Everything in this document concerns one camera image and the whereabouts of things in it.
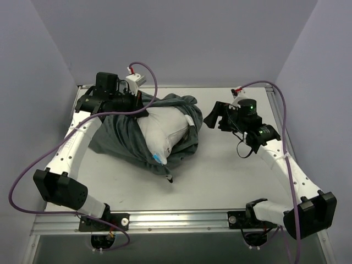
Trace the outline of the zebra print pillowcase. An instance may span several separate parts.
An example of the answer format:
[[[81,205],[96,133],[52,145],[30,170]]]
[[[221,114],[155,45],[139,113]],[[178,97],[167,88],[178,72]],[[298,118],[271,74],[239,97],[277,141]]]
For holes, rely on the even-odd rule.
[[[199,131],[203,123],[202,112],[197,106],[197,99],[191,95],[179,96],[170,93],[159,99],[144,92],[142,102],[145,105],[150,103],[150,107],[175,107],[183,114],[190,115],[194,121],[195,125],[191,126],[186,135],[172,148],[166,165],[157,163],[152,157],[137,123],[138,118],[131,116],[107,116],[96,131],[89,147],[96,153],[114,156],[172,180],[172,171],[179,167],[184,159],[194,155],[198,149]]]

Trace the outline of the white pillow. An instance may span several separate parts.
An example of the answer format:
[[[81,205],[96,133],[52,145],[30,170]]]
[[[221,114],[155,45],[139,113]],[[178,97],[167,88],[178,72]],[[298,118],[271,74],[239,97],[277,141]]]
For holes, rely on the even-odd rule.
[[[137,119],[148,150],[157,163],[166,165],[172,148],[186,135],[194,121],[175,107],[150,107],[148,116]]]

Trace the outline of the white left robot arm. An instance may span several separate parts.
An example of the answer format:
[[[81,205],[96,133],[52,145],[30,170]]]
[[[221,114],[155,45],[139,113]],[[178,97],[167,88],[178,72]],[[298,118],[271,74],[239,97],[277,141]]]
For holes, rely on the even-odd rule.
[[[122,82],[125,88],[120,90]],[[124,113],[143,117],[147,114],[139,91],[145,82],[145,76],[132,70],[123,80],[112,73],[96,74],[95,84],[77,100],[64,142],[56,148],[55,156],[46,168],[34,173],[34,183],[44,201],[92,216],[91,224],[97,230],[110,226],[108,206],[89,195],[88,188],[77,180],[78,172],[84,154],[106,116]]]

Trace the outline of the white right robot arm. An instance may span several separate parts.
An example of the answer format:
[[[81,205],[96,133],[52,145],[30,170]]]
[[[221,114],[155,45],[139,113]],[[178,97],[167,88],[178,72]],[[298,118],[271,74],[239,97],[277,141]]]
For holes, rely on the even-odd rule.
[[[284,226],[294,239],[303,239],[332,225],[336,197],[314,184],[284,151],[279,133],[257,114],[256,100],[242,99],[235,106],[217,101],[203,122],[211,129],[231,132],[240,138],[251,149],[250,153],[255,153],[268,165],[296,202],[294,207],[267,198],[248,202],[244,213],[247,225],[257,227],[268,222]]]

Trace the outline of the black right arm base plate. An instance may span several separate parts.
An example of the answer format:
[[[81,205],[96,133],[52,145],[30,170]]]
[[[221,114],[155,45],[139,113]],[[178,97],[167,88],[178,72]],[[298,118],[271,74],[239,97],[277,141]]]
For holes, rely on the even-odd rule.
[[[240,211],[228,211],[227,220],[229,229],[263,229],[267,230],[270,228],[276,228],[277,225],[265,222],[253,220],[246,216],[245,210]]]

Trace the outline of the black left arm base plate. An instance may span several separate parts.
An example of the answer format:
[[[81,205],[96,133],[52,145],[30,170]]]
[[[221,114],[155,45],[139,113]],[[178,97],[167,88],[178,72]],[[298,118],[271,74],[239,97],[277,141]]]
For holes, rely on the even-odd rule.
[[[80,232],[102,232],[117,230],[127,231],[129,229],[130,214],[110,213],[109,216],[96,220],[91,217],[81,216],[78,231]]]

